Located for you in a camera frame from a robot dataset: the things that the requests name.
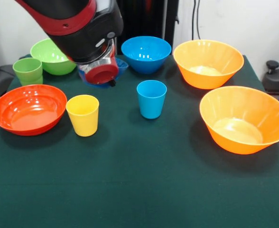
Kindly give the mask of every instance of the black knob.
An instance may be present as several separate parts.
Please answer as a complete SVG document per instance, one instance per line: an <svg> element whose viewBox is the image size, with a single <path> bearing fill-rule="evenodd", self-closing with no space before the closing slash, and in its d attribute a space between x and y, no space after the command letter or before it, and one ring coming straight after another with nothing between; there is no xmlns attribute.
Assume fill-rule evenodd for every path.
<svg viewBox="0 0 279 228"><path fill-rule="evenodd" d="M179 25L179 18L178 18L178 15L176 16L176 22L177 22L177 24Z"/></svg>
<svg viewBox="0 0 279 228"><path fill-rule="evenodd" d="M116 81L115 80L111 80L108 83L110 84L111 87L115 87L115 85L116 85Z"/></svg>
<svg viewBox="0 0 279 228"><path fill-rule="evenodd" d="M274 61L274 60L267 61L266 65L267 65L269 70L275 70L279 67L279 63L277 61Z"/></svg>

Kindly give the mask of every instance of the bowl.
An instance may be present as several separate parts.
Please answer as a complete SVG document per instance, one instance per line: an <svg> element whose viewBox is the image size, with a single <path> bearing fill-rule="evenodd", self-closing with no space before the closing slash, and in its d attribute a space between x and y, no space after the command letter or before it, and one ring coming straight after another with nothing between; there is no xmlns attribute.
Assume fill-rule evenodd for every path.
<svg viewBox="0 0 279 228"><path fill-rule="evenodd" d="M115 60L116 60L117 67L119 68L119 73L117 75L117 77L119 77L128 69L129 65L125 61L121 60L120 58L115 58Z"/></svg>
<svg viewBox="0 0 279 228"><path fill-rule="evenodd" d="M65 112L66 95L50 85L27 85L0 97L0 127L17 135L42 134Z"/></svg>
<svg viewBox="0 0 279 228"><path fill-rule="evenodd" d="M171 46L163 39L143 36L126 40L121 51L135 71L152 74L164 64Z"/></svg>
<svg viewBox="0 0 279 228"><path fill-rule="evenodd" d="M49 38L36 43L30 53L33 58L39 59L43 69L52 75L66 75L76 67L76 64L71 62Z"/></svg>
<svg viewBox="0 0 279 228"><path fill-rule="evenodd" d="M200 89L221 87L244 65L237 49L213 40L182 43L173 56L185 81Z"/></svg>
<svg viewBox="0 0 279 228"><path fill-rule="evenodd" d="M279 142L279 101L256 89L224 86L208 92L200 113L214 141L237 154Z"/></svg>

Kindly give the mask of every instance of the cup rim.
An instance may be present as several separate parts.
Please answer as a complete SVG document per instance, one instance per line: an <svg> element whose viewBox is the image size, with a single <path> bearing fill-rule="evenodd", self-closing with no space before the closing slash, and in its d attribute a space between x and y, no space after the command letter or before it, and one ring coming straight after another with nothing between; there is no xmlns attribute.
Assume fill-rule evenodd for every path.
<svg viewBox="0 0 279 228"><path fill-rule="evenodd" d="M16 65L18 62L22 62L22 61L24 61L24 60L26 60L26 59L34 59L34 60L36 60L36 61L39 61L39 63L40 63L40 64L39 64L39 67L35 68L34 70L30 70L30 71L20 71L20 70L16 70L16 69L15 69L15 65ZM12 66L13 70L16 71L16 72L18 72L18 73L32 73L32 72L34 72L34 71L40 69L41 67L42 67L42 62L41 62L39 59L37 59L37 58L32 58L32 57L27 57L27 58L19 59L19 60L17 60L17 61L13 64L13 66Z"/></svg>
<svg viewBox="0 0 279 228"><path fill-rule="evenodd" d="M93 97L97 101L97 107L93 111L91 111L89 113L86 113L86 114L75 114L75 113L69 111L69 109L68 109L69 102L71 102L74 98L80 97L80 96ZM66 108L67 112L72 114L72 115L75 115L75 116L86 116L86 115L90 115L90 114L96 112L96 110L98 110L99 106L100 106L100 102L99 102L99 100L95 96L83 94L83 95L77 95L77 96L74 96L74 97L70 98L68 100L68 102L66 103L65 108Z"/></svg>
<svg viewBox="0 0 279 228"><path fill-rule="evenodd" d="M165 88L164 93L162 93L162 95L160 95L160 96L154 96L154 97L143 95L142 93L139 92L139 86L140 86L141 84L147 83L147 82L157 82L157 83L159 83L159 84L162 84L162 85L164 86L164 88ZM145 81L142 81L141 83L138 84L138 86L136 87L136 91L137 91L138 94L141 95L141 96L144 96L144 97L146 97L146 98L154 99L154 98L160 98L160 97L164 96L164 95L167 93L167 86L166 86L164 83L162 83L161 81L158 81L158 80L145 80Z"/></svg>

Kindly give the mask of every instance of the stacked green cup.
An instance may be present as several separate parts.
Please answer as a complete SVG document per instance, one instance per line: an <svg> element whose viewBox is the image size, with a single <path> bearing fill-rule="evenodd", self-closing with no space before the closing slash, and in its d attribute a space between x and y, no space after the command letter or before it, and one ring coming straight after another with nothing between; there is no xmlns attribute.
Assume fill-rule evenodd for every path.
<svg viewBox="0 0 279 228"><path fill-rule="evenodd" d="M43 84L43 67L38 59L20 59L14 63L13 70L22 86Z"/></svg>

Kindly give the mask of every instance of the black cable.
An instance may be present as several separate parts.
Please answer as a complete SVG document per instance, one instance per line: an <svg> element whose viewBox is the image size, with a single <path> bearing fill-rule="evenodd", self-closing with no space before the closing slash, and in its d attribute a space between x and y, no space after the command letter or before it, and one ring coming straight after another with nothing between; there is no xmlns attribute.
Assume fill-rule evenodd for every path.
<svg viewBox="0 0 279 228"><path fill-rule="evenodd" d="M197 30L197 35L198 35L198 38L201 39L200 37L200 32L199 32L199 28L198 28L198 12L199 12L199 8L200 8L200 2L201 0L198 0L198 3L197 3L197 8L196 8L196 30Z"/></svg>
<svg viewBox="0 0 279 228"><path fill-rule="evenodd" d="M8 72L8 71L5 71L5 70L3 70L3 69L0 69L0 71L5 72L5 73L7 73L7 74L9 74L9 75L12 75L13 77L15 77L14 74L12 74L12 73L10 73L10 72Z"/></svg>
<svg viewBox="0 0 279 228"><path fill-rule="evenodd" d="M196 7L196 0L192 12L192 40L194 39L194 35L195 35L195 7Z"/></svg>

